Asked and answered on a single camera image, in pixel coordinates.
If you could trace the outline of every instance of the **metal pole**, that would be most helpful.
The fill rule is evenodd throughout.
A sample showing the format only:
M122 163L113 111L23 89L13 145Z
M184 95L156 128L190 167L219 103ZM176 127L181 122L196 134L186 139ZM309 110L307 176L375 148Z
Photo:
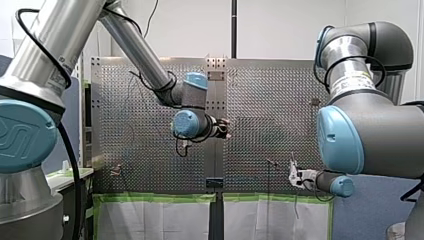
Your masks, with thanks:
M237 58L237 0L231 6L231 58Z

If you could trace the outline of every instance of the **perforated metal panel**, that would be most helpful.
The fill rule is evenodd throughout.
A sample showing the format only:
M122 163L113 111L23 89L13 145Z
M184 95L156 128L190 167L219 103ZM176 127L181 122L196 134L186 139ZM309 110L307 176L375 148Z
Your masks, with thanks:
M327 93L312 62L228 60L227 73L233 137L224 147L225 191L295 191L288 181L292 152L301 167L322 169L315 117Z
M230 119L232 138L224 145L194 145L180 158L170 131L175 110L159 106L132 78L128 71L135 69L127 60L93 59L92 154L105 164L96 192L198 193L206 191L205 177L224 177L227 192L287 193L295 191L288 181L292 152L301 167L322 168L315 117L327 94L314 80L311 61L221 59L219 69L206 61L162 63L180 79L190 71L215 72L207 112ZM223 79L213 79L220 73ZM118 165L120 175L111 176Z
M203 72L204 62L168 59L162 64L183 79L187 72ZM175 152L170 124L176 111L159 106L129 73L135 68L127 60L96 58L92 65L93 160L104 162L96 192L204 192L202 145L191 147L187 158Z

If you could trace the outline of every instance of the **black cable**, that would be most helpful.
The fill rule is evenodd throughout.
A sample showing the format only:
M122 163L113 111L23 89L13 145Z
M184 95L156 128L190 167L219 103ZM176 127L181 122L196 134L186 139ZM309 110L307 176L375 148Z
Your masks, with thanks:
M322 30L322 34L321 34L321 36L319 37L319 39L318 39L318 41L317 41L317 43L318 43L318 45L317 45L317 49L316 49L316 51L315 51L315 59L314 59L314 66L313 66L313 72L314 72L314 76L315 76L315 79L320 83L320 84L322 84L322 85L324 85L325 86L325 84L324 84L324 81L322 81L320 78L319 78L319 76L318 76L318 73L317 73L317 62L320 60L319 58L320 58L320 51L321 51L321 47L322 47L322 41L324 40L324 37L325 37L325 34L326 34L326 32L328 31L328 30L330 30L330 29L333 29L334 27L333 26L330 26L330 25L328 25L328 26L325 26L324 27L324 29Z
M154 89L150 86L147 85L147 83L144 81L143 76L141 76L141 72L139 72L138 74L133 72L133 71L129 71L132 75L136 76L140 82L143 84L143 86L145 88L147 88L148 90L154 92L156 94L156 97L159 98L159 100L166 106L166 107L170 107L170 108L174 108L174 109L181 109L181 106L177 106L174 97L172 96L172 90L174 89L174 87L177 85L177 76L172 72L172 71L168 71L168 77L169 75L172 75L172 77L170 77L170 80L168 83L166 83L163 87L159 88L159 89ZM167 104L165 99L163 99L161 96L159 96L158 93L163 93L163 92L169 92L169 98L171 99L172 105Z
M320 196L318 196L318 192L319 192L319 190L318 190L318 181L317 181L317 179L319 178L319 176L321 176L322 174L324 174L324 172L325 171L320 171L318 174L317 174L317 176L315 177L315 187L314 187L314 195L315 195L315 198L316 199L318 199L320 202L330 202L330 201L332 201L336 196L335 195L332 195L330 198L328 198L328 199L323 199L323 198L321 198Z
M149 21L147 21L146 33L144 34L144 38L147 37L150 29L150 22L152 21L153 15L155 15L156 9L158 8L159 0L156 0L155 7L153 8L152 13L150 14Z
M22 21L22 18L21 18L22 13L38 13L38 12L39 10L37 9L29 9L29 8L19 9L15 15L16 20L18 21L19 25L22 27L24 32L28 35L28 37L30 37L31 40L34 41L34 43L40 48L40 50L50 59L50 61L60 72L62 77L65 79L66 88L69 88L72 82L69 74L63 68L63 66L56 60L56 58L43 46L43 44L41 44L40 41L38 41L38 39L33 34L30 33L25 23ZM73 173L74 186L75 186L75 224L74 224L72 239L78 240L80 236L80 231L81 231L81 182L80 182L80 174L78 169L78 162L75 157L74 151L72 149L72 145L69 140L68 134L66 133L66 130L63 127L62 123L59 123L58 129L59 129L60 135L63 138L66 151L69 155L69 161L71 162L71 166L72 166L72 173Z
M106 12L108 12L108 13L111 13L113 15L116 15L116 16L118 16L118 17L120 17L120 18L122 18L124 20L127 20L128 22L130 22L132 25L134 25L135 28L137 28L137 30L141 34L141 36L143 36L143 32L141 31L141 28L140 28L140 26L138 25L138 23L136 21L132 20L131 18L129 18L127 16L124 16L122 14L119 14L119 13L117 13L115 11L112 11L112 10L108 9L107 6L105 6L103 9Z
M144 79L143 79L143 77L141 76L141 73L139 73L139 74L137 74L137 73L135 73L135 72L133 72L133 71L129 71L132 75L134 75L134 76L136 76L138 79L140 79L140 82L143 84L143 86L145 87L145 88L147 88L147 89L149 89L150 91L152 91L152 92L155 92L155 93L161 93L161 92L166 92L166 91L169 91L169 90L171 90L171 89L173 89L174 87L175 87L175 85L177 84L177 81L174 81L174 80L170 80L168 83L166 83L163 87L161 87L161 88L158 88L158 89L154 89L154 88L152 88L152 87L150 87L150 86L148 86L147 85L147 83L144 81Z
M15 17L16 21L18 21L19 26L21 26L22 30L26 33L26 35L31 38L31 40L37 45L37 47L40 48L40 50L50 59L50 61L53 63L53 65L56 67L56 69L60 72L60 74L63 76L66 82L65 89L69 88L72 84L71 78L69 77L66 70L62 67L62 65L59 63L59 61L41 44L41 42L29 31L25 23L23 22L21 15L22 13L39 13L40 10L38 9L30 9L30 8L22 8L16 11Z
M180 140L179 138L175 138L175 151L177 152L178 156L180 156L180 157L187 157L187 155L188 155L188 148L190 146L189 145L185 146L184 147L184 153L181 154L180 153L180 150L178 149L178 141L179 140Z
M375 87L378 87L381 85L381 83L383 83L383 81L386 78L387 75L387 71L386 68L384 67L384 65L375 57L371 57L371 56L365 56L365 55L357 55L357 56L347 56L347 57L343 57L340 58L339 60L335 61L333 64L331 64L331 66L327 69L326 73L325 73L325 77L324 77L324 86L325 86L325 90L327 90L328 93L330 93L330 85L328 84L328 76L330 75L330 72L340 63L348 60L348 59L353 59L353 58L364 58L366 60L370 60L374 63L377 63L377 65L379 65L381 67L381 77L380 80L375 84Z
M154 9L153 9L153 12L152 12L152 14L150 15L150 18L149 18L149 21L148 21L148 24L147 24L147 30L146 30L146 34L145 34L145 36L144 37L146 37L147 36L147 33L149 32L149 28L150 28L150 21L152 20L152 17L153 17L153 15L155 14L155 12L156 12L156 9L157 9L157 6L158 6L158 3L159 3L159 0L157 0L156 1L156 4L155 4L155 7L154 7ZM105 5L105 7L103 8L105 11L107 11L107 12L109 12L109 13L111 13L111 14L114 14L114 15L116 15L116 16L119 16L119 17L121 17L122 19L124 19L124 20L126 20L126 21L128 21L128 22L130 22L131 24L133 24L136 28L137 28L137 30L138 30L138 32L143 36L143 33L141 32L141 28L140 28L140 26L138 25L138 23L136 22L136 21L134 21L133 19L131 19L131 18L129 18L129 17L127 17L127 16L124 16L124 15L122 15L122 14L119 14L119 13L117 13L117 12L115 12L115 11L112 11L112 10L110 10L110 9L108 9L107 8L108 7L108 5ZM171 71L168 71L168 75L172 75L174 78L172 79L172 78L170 78L170 80L169 80L169 82L168 83L166 83L163 87L161 87L161 88L159 88L159 89L154 89L154 88L152 88L152 87L150 87L150 86L148 86L147 85L147 83L144 81L144 79L143 79L143 77L141 76L141 72L139 71L138 72L138 74L137 73L135 73L135 72L133 72L133 71L129 71L132 75L134 75L134 76L136 76L138 79L140 79L140 82L143 84L143 86L145 87L145 88L147 88L147 89L149 89L150 91L152 91L152 92L154 92L155 94L156 94L156 96L159 98L159 100L162 102L162 103L166 103L166 101L164 100L164 99L162 99L160 96L158 96L157 95L157 93L163 93L163 92L167 92L167 91L171 91L170 92L170 99L171 99L171 101L172 101L172 105L169 105L169 104L166 104L166 106L167 107L171 107L171 108L175 108L175 109L179 109L179 107L177 107L176 105L176 103L175 103L175 101L174 101L174 98L173 98L173 96L172 96L172 90L174 89L174 87L177 85L177 77L176 77L176 75L173 73L173 72L171 72Z
M69 140L68 134L66 133L66 129L62 123L59 123L58 126L60 135L62 136L63 143L65 144L66 152L69 155L69 161L72 166L72 175L74 177L74 185L75 185L75 223L74 223L74 231L72 234L73 240L79 240L80 231L81 231L81 180L80 174L78 170L78 162L75 157L74 151L72 149L71 141Z

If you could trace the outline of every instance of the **robotic arm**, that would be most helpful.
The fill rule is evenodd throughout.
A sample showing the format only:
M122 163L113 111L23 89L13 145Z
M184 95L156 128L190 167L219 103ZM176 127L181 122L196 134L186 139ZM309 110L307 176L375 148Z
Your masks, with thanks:
M56 144L57 126L63 129L61 95L97 20L140 70L139 77L149 83L161 104L180 109L172 131L177 138L200 142L227 137L228 122L205 114L207 78L189 73L178 81L165 71L125 17L119 0L47 0L40 11L22 9L17 18L38 12L31 30L20 20L28 37L0 79L0 232L8 239L62 238L62 196L52 195L41 163ZM77 169L76 159L72 162ZM75 181L78 204L78 177ZM76 205L75 216L80 210ZM79 239L79 230L75 227L73 239Z
M174 136L193 142L209 137L226 138L228 122L205 114L208 89L206 76L188 73L183 82L177 81L172 72L163 69L137 28L122 17L126 13L120 1L110 1L105 10L100 21L132 63L141 70L140 77L149 82L161 104L181 109L173 121Z
M393 24L377 22L329 29L322 36L317 64L327 70L331 93L328 106L318 113L325 165L349 174L420 178L424 173L422 107L396 106L402 89L394 94L376 89L366 66L371 60L371 70L382 71L383 78L411 68L413 50L407 35ZM382 81L402 85L402 79L394 79Z

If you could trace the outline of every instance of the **blue joint cap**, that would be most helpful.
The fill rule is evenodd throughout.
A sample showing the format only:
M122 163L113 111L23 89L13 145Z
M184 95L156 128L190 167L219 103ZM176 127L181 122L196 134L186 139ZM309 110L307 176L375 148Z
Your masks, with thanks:
M203 90L208 90L208 79L203 73L190 72L186 74L185 83Z
M321 159L331 170L360 174L364 168L364 149L358 131L340 108L319 110L317 120Z
M197 115L190 110L181 110L175 114L173 129L180 137L194 138L200 129Z
M53 119L41 108L17 100L0 100L0 173L39 166L57 141Z
M355 186L350 177L340 176L334 179L330 186L330 192L339 197L350 197L355 191Z

